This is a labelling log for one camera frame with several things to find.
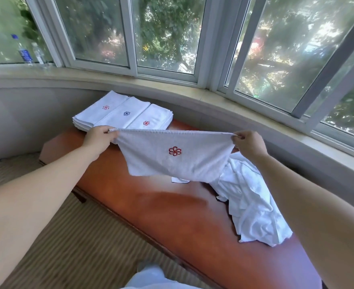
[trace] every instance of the wall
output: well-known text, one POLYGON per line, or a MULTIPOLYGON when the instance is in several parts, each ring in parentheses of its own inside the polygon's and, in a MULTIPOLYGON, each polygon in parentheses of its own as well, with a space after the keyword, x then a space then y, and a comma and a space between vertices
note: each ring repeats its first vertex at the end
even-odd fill
MULTIPOLYGON (((0 89, 0 158, 39 151, 45 141, 71 126, 72 116, 105 93, 67 88, 0 89)), ((250 128, 247 122, 229 123, 189 105, 138 98, 172 110, 174 118, 201 130, 233 132, 250 128)), ((354 178, 347 175, 344 180, 347 185, 344 185, 324 173, 323 167, 311 165, 280 148, 273 138, 266 138, 266 144, 271 155, 354 206, 354 178)))

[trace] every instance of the red embroidered emblem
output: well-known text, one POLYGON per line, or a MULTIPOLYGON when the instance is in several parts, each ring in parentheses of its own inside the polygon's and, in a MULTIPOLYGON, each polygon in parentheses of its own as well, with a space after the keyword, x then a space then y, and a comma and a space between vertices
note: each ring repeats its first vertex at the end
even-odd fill
POLYGON ((169 148, 169 154, 173 156, 180 155, 182 153, 182 150, 178 148, 177 146, 174 146, 173 148, 169 148))

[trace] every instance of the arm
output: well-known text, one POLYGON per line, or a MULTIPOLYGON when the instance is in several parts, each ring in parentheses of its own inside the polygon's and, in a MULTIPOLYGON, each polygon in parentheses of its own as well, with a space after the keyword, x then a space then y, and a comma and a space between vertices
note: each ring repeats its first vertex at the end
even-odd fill
POLYGON ((92 128, 83 145, 0 186, 0 285, 49 223, 91 162, 117 137, 92 128))
POLYGON ((269 156, 258 133, 236 134, 328 288, 354 288, 354 207, 269 156))

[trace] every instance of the wooden table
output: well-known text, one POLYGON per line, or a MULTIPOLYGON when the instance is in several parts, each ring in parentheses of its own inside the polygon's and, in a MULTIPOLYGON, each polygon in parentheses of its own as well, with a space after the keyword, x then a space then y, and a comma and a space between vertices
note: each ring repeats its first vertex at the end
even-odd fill
MULTIPOLYGON (((169 128, 193 129, 175 120, 169 128)), ((60 134, 45 143, 40 160, 48 164, 78 148, 85 134, 76 128, 60 134)), ((227 205, 216 200, 208 184, 171 183, 170 176, 131 176, 117 145, 110 145, 88 167, 77 188, 211 285, 321 288, 295 235, 276 247, 258 241, 238 243, 227 205)))

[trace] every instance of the water bottle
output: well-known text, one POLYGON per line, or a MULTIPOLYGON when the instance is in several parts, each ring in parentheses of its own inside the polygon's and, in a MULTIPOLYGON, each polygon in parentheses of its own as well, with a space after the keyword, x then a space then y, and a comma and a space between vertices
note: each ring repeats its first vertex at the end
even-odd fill
POLYGON ((34 54, 36 58, 39 61, 40 66, 47 69, 50 66, 50 64, 49 61, 47 61, 47 59, 44 57, 44 52, 42 51, 42 49, 38 46, 36 42, 32 43, 32 48, 34 50, 34 54))
POLYGON ((28 52, 28 50, 23 47, 23 45, 20 43, 19 38, 16 34, 11 34, 12 38, 15 39, 18 42, 18 51, 20 53, 21 58, 23 59, 23 61, 28 64, 28 65, 33 65, 34 61, 31 58, 30 53, 28 52))

